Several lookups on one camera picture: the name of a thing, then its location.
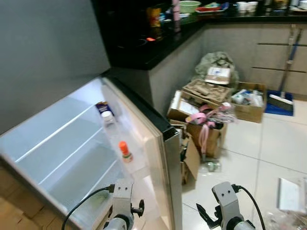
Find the white cup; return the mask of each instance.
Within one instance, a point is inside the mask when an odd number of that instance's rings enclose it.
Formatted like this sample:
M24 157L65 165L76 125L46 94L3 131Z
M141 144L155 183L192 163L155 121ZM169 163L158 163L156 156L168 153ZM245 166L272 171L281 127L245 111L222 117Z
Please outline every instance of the white cup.
M248 12L255 12L256 11L256 8L257 8L257 5L258 5L258 2L257 1L250 1L247 3L247 11Z
M248 3L246 1L238 1L236 4L238 5L238 10L240 13L246 12L248 6Z
M307 0L302 0L299 2L300 8L303 8L304 10L307 10Z

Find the white tile floor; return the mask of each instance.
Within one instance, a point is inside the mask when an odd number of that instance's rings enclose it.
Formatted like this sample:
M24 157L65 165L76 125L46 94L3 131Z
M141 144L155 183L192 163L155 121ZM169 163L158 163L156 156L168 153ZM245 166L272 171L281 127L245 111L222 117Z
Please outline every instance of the white tile floor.
M307 176L307 102L295 101L292 117L264 114L262 124L243 120L229 124L224 148L222 172L207 173L200 167L197 181L183 186L183 230L209 229L196 203L214 217L217 202L211 188L223 181L247 188L263 215L276 210L278 178ZM244 192L237 195L241 213L261 229L251 200Z

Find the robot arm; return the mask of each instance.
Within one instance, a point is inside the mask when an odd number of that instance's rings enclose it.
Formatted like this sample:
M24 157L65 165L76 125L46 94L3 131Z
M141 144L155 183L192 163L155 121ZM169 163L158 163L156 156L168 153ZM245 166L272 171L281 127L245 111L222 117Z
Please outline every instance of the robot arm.
M196 204L200 216L207 222L210 229L221 226L222 230L255 230L253 224L246 220L240 213L239 202L232 185L229 182L218 184L212 188L216 201L220 204L215 207L217 217L213 221L206 210Z
M133 213L139 217L144 212L144 200L140 201L139 208L132 208L131 205L132 184L116 184L113 192L112 213L109 221L105 224L104 230L131 230L134 223Z

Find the white container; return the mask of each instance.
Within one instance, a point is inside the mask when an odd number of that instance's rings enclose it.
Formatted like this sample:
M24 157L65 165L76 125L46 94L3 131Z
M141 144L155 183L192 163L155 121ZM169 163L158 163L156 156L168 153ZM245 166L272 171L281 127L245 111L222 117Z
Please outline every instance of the white container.
M110 111L105 111L101 114L102 119L104 121L105 131L108 134L111 142L115 142L115 144L119 141L119 129L116 124L115 118Z
M248 4L248 6L247 6L248 12L255 12L256 11L256 8L257 8L257 5L258 5L257 1L250 1L247 4Z
M307 10L307 0L302 0L299 2L300 8L303 8L304 10Z
M238 1L236 3L238 5L238 10L240 13L245 13L248 7L248 3L246 1Z

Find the clutter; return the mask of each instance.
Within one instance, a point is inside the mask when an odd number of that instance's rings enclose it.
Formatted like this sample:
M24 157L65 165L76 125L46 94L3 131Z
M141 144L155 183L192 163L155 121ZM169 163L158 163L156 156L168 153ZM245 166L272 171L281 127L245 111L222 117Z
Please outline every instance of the clutter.
M307 230L307 218L296 213L268 212L264 221L267 230Z
M239 75L231 57L226 52L208 53L202 57L201 62L195 67L194 79L206 79L210 67L230 68L230 82L228 87L233 93L237 89Z
M197 7L195 12L198 13L198 14L212 14L212 13L220 13L220 12L223 12L225 10L228 9L229 7L229 2L225 2L223 4L218 4L218 3L215 3L217 4L216 6L214 6L215 2L213 3L210 3L208 5L205 5L203 7Z
M197 147L199 153L201 152L201 145L199 144L199 136L202 126L193 125L182 121L170 120L171 125L185 124L187 127L187 132L191 134L193 142ZM206 159L207 158L219 158L221 155L222 146L225 142L225 136L227 132L227 124L223 124L221 129L209 129L209 134L207 138L206 145Z
M186 122L202 125L199 133L199 146L201 147L202 160L205 161L207 150L207 138L209 136L209 129L221 129L223 123L234 122L235 116L231 110L230 103L224 103L217 109L211 109L207 105L200 108L200 112L190 115L186 118Z
M239 92L232 96L238 119L261 123L267 102L264 84L239 82Z
M182 91L176 91L168 109L167 117L178 121L184 121L191 114L198 113L198 108L182 98Z
M209 172L220 173L222 171L222 166L219 161L208 161L205 162L205 167L208 169Z
M204 103L208 104L212 108L217 108L219 107L219 104L214 103L212 101L209 101L207 99L204 99L202 97L199 97L193 93L189 93L186 91L181 92L181 97L184 98L189 104L194 105L195 107L200 107Z
M189 179L189 173L197 180L201 161L191 135L187 134L186 138L182 140L181 149L181 183L186 184Z
M284 89L286 79L288 77L288 72L293 63L293 59L295 56L295 52L296 52L299 40L302 35L302 29L299 29L295 44L293 45L294 33L295 33L295 25L293 24L291 26L291 32L290 32L290 37L289 37L289 42L288 42L288 52L287 52L288 60L286 61L285 71L283 74L281 85L279 87L280 95L270 94L268 97L269 104L279 107L281 109L284 109L286 111L293 111L293 101L288 100L285 97L285 92L283 91L283 89Z
M202 103L213 103L220 105L230 95L227 87L209 84L201 79L196 79L182 88L184 92L190 94L192 98L202 100Z
M241 14L245 14L248 8L248 3L246 1L238 1L236 4L237 4L238 11Z
M230 68L210 67L205 82L228 85L230 81Z
M281 211L307 214L307 178L294 181L278 179L277 208Z
M146 10L147 18L151 27L160 27L160 13L161 8L147 8Z
M231 97L236 104L252 105L256 107L263 107L263 93L257 90L248 91L240 90Z
M256 11L257 6L258 6L258 2L257 1L250 1L247 2L247 12L253 13Z
M193 13L201 4L200 1L180 1L180 13Z

